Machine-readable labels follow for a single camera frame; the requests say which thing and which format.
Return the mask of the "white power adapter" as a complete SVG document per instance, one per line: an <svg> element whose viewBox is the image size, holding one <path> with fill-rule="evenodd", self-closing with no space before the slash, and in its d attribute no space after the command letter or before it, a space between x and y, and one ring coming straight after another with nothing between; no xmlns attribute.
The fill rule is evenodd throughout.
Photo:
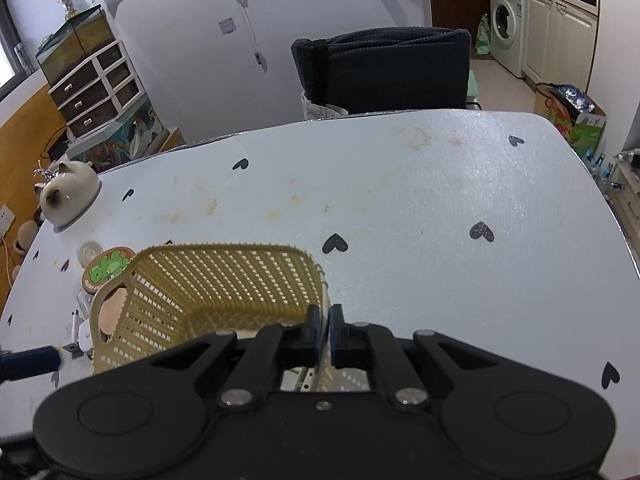
<svg viewBox="0 0 640 480"><path fill-rule="evenodd" d="M70 315L70 324L66 330L66 345L64 349L70 352L73 359L80 356L88 356L93 349L90 324L83 318L78 310Z"/></svg>

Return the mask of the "round wooden lid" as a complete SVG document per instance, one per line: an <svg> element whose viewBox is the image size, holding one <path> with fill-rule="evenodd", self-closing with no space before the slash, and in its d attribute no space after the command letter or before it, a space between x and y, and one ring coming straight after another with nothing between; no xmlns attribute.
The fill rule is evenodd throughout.
<svg viewBox="0 0 640 480"><path fill-rule="evenodd" d="M117 326L122 308L126 304L128 292L126 288L115 289L101 304L98 325L102 334L112 336Z"/></svg>

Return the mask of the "white kitchen cabinets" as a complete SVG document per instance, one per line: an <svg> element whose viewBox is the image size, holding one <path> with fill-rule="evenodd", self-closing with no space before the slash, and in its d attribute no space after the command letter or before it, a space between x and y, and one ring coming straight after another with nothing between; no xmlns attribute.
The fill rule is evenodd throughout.
<svg viewBox="0 0 640 480"><path fill-rule="evenodd" d="M522 69L535 84L587 91L596 48L596 14L564 0L525 0Z"/></svg>

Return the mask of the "white washing machine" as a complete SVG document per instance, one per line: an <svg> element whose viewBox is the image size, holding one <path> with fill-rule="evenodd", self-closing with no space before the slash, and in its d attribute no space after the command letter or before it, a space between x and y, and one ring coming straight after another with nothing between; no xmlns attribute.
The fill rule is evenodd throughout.
<svg viewBox="0 0 640 480"><path fill-rule="evenodd" d="M490 0L490 53L514 77L523 78L525 0Z"/></svg>

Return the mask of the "cat-shaped ceramic teapot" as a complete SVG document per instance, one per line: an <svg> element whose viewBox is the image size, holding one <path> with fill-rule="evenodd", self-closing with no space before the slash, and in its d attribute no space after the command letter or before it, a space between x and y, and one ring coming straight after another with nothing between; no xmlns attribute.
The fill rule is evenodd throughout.
<svg viewBox="0 0 640 480"><path fill-rule="evenodd" d="M34 184L34 191L43 218L55 231L79 219L101 191L101 181L90 162L60 160L47 169L38 167L34 175L43 177Z"/></svg>

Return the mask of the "green cardboard box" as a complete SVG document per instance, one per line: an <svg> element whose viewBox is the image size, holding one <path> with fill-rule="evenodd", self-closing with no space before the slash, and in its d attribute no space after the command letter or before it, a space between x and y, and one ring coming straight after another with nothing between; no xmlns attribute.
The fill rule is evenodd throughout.
<svg viewBox="0 0 640 480"><path fill-rule="evenodd" d="M606 124L599 105L572 84L549 88L549 120L581 158L596 151Z"/></svg>

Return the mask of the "cork coaster green elephant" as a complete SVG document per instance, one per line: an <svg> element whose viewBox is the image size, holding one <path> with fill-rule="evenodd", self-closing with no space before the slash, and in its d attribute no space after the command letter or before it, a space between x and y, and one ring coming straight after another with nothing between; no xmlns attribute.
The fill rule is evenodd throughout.
<svg viewBox="0 0 640 480"><path fill-rule="evenodd" d="M126 246L104 250L86 266L82 274L82 288L94 295L109 280L122 274L135 255L136 252Z"/></svg>

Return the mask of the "glass fish tank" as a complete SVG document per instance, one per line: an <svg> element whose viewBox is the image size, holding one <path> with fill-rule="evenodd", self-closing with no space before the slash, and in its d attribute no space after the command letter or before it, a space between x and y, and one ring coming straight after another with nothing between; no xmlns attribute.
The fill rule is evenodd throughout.
<svg viewBox="0 0 640 480"><path fill-rule="evenodd" d="M43 40L36 60L51 87L79 63L115 40L105 12L93 6L69 18L54 34Z"/></svg>

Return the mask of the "dark blue chair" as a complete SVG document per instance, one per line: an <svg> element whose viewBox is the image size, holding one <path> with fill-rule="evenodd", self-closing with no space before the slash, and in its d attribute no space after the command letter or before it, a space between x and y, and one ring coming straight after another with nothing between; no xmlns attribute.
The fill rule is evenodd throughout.
<svg viewBox="0 0 640 480"><path fill-rule="evenodd" d="M470 33L440 27L383 27L326 39L297 39L292 57L306 99L349 114L463 110Z"/></svg>

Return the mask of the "white drawer cabinet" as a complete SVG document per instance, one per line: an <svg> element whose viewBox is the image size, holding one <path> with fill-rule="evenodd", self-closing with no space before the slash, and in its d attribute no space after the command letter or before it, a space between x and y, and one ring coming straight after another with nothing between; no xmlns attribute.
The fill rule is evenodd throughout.
<svg viewBox="0 0 640 480"><path fill-rule="evenodd" d="M120 40L81 61L49 89L73 139L104 128L145 96L145 90Z"/></svg>

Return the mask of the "beige plastic woven basket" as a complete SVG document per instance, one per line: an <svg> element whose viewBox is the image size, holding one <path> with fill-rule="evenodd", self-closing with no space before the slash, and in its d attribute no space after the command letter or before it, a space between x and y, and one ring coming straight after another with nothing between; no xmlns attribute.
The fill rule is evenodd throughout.
<svg viewBox="0 0 640 480"><path fill-rule="evenodd" d="M99 310L121 287L127 289L127 301L114 334L105 336ZM309 306L318 306L326 318L329 287L321 266L296 247L152 246L138 252L93 297L93 370L114 370L215 330L250 338L266 325L297 325Z"/></svg>

